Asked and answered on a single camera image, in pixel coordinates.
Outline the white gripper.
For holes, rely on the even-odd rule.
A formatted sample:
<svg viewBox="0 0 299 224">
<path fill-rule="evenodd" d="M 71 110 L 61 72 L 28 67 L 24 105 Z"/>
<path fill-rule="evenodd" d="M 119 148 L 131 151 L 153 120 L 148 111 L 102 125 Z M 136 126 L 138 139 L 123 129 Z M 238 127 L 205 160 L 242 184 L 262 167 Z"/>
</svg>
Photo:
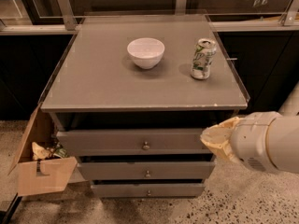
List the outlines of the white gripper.
<svg viewBox="0 0 299 224">
<path fill-rule="evenodd" d="M 204 129 L 200 140 L 217 158 L 275 174 L 278 169 L 269 158 L 267 137 L 270 125 L 279 117 L 274 111 L 233 117 Z"/>
</svg>

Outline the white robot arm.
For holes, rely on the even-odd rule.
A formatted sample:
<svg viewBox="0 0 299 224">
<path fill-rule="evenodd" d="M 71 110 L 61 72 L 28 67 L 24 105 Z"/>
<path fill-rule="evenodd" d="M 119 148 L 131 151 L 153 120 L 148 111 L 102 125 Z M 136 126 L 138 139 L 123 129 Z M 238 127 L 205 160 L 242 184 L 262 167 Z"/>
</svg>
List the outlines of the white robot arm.
<svg viewBox="0 0 299 224">
<path fill-rule="evenodd" d="M 267 173 L 299 173 L 299 83 L 279 111 L 233 117 L 203 130 L 218 158 Z"/>
</svg>

